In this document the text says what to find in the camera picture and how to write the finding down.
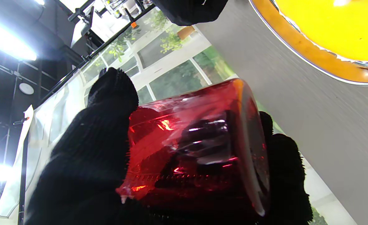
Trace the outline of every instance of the red glass jar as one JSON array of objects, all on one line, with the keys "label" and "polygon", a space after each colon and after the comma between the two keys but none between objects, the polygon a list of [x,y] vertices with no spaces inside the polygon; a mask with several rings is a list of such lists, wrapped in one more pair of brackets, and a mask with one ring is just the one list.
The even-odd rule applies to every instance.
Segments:
[{"label": "red glass jar", "polygon": [[130,162],[117,189],[151,212],[254,222],[269,208],[269,171],[249,86],[229,80],[145,104],[130,117]]}]

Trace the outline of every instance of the metal pole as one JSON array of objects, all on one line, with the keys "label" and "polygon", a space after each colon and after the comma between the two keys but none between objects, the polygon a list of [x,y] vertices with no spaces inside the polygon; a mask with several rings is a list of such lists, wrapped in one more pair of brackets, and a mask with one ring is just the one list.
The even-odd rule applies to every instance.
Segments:
[{"label": "metal pole", "polygon": [[28,136],[24,139],[22,160],[21,160],[21,179],[20,179],[20,200],[18,204],[18,225],[24,224],[24,210],[25,210],[25,180],[27,177],[27,154],[28,154]]},{"label": "metal pole", "polygon": [[[154,4],[150,5],[148,8],[145,9],[140,15],[134,18],[134,22],[143,17],[145,14],[147,14],[150,10],[152,10],[155,7]],[[117,37],[119,37],[121,34],[123,34],[129,27],[131,27],[131,24],[127,24],[125,27],[123,27],[119,32],[117,32],[113,37],[111,37],[108,41],[103,43],[95,52],[90,54],[88,56],[88,60],[91,60],[93,57],[95,57],[98,53],[100,53],[102,50],[104,50],[106,47],[109,46],[110,43],[112,43]],[[40,106],[42,103],[45,102],[51,95],[53,95],[56,91],[58,91],[59,88],[61,88],[73,75],[74,73],[79,70],[81,67],[83,67],[87,62],[83,61],[81,62],[74,70],[70,71],[64,78],[62,78],[50,91],[48,94],[45,95],[45,97],[42,98],[42,100],[39,102],[39,104],[36,107]]]}]

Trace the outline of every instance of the gloved hand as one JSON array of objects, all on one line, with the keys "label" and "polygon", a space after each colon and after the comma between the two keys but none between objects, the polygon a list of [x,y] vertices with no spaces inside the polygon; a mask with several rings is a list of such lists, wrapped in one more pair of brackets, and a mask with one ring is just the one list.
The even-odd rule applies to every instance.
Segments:
[{"label": "gloved hand", "polygon": [[308,225],[313,214],[304,190],[305,171],[297,144],[284,134],[273,134],[269,114],[260,112],[260,120],[267,144],[271,194],[270,211],[260,224]]},{"label": "gloved hand", "polygon": [[138,96],[120,69],[102,71],[80,111],[51,153],[26,211],[26,225],[152,224],[134,200],[121,204],[130,114]]}]

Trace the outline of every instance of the black fabric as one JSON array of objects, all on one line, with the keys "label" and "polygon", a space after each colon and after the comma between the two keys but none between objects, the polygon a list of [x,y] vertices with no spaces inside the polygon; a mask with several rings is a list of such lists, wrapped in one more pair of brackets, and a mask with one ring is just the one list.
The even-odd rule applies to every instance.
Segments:
[{"label": "black fabric", "polygon": [[[148,208],[129,198],[122,204],[115,188],[127,173],[129,116],[138,107],[138,96],[128,76],[110,68],[93,85],[88,99],[88,107],[55,145],[31,195],[25,225],[218,224],[213,217],[188,222],[186,213],[179,218],[150,215]],[[306,225],[311,209],[297,145],[285,135],[271,135],[268,114],[261,113],[261,120],[272,204],[260,224]]]},{"label": "black fabric", "polygon": [[228,0],[153,0],[164,15],[178,26],[215,21]]},{"label": "black fabric", "polygon": [[92,87],[31,196],[26,225],[153,224],[147,211],[115,192],[126,175],[128,125],[138,107],[134,85],[110,68]]}]

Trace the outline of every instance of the gray table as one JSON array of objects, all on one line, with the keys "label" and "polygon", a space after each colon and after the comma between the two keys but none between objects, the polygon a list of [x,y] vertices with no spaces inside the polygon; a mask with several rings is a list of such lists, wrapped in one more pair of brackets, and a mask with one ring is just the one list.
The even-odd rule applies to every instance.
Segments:
[{"label": "gray table", "polygon": [[368,225],[368,87],[337,81],[293,54],[248,1],[198,28],[252,88],[359,225]]}]

